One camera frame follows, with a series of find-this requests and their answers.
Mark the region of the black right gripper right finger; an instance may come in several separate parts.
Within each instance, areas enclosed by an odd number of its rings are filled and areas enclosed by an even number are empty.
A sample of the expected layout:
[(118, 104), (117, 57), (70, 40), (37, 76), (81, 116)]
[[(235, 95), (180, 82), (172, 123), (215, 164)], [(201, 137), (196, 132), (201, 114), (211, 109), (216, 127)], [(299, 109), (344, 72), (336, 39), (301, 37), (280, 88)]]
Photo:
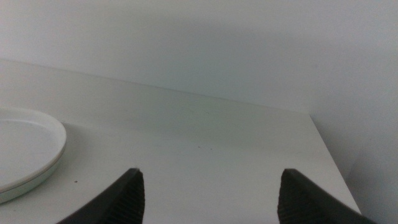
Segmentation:
[(376, 224), (296, 169), (282, 173), (277, 215), (283, 224)]

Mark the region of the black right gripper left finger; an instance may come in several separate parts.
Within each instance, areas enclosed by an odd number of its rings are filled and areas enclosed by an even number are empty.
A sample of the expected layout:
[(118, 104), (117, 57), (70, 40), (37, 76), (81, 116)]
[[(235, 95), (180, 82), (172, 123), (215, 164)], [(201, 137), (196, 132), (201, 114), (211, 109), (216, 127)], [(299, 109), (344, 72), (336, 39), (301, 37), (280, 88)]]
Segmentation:
[(136, 168), (128, 169), (107, 189), (60, 223), (141, 224), (145, 204), (143, 173)]

